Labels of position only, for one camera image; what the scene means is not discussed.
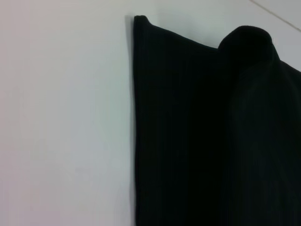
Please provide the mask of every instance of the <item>white wall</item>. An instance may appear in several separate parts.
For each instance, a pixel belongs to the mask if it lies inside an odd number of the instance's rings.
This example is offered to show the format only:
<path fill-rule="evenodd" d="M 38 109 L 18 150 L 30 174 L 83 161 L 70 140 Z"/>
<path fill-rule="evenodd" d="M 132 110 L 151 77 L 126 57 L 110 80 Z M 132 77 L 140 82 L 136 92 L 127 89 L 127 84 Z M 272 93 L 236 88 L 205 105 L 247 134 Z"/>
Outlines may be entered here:
<path fill-rule="evenodd" d="M 301 70 L 301 33 L 249 0 L 2 0 L 1 226 L 134 225 L 133 15 L 213 47 L 259 26 Z"/>

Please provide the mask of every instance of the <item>hanging clothing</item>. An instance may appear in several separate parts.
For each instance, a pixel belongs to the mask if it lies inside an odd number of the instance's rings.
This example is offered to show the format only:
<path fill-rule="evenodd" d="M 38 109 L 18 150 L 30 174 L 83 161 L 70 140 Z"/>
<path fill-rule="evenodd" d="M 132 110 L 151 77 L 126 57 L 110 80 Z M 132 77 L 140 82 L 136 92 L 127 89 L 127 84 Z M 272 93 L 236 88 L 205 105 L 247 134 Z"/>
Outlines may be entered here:
<path fill-rule="evenodd" d="M 301 225 L 301 73 L 241 26 L 218 48 L 134 19 L 137 226 Z"/>

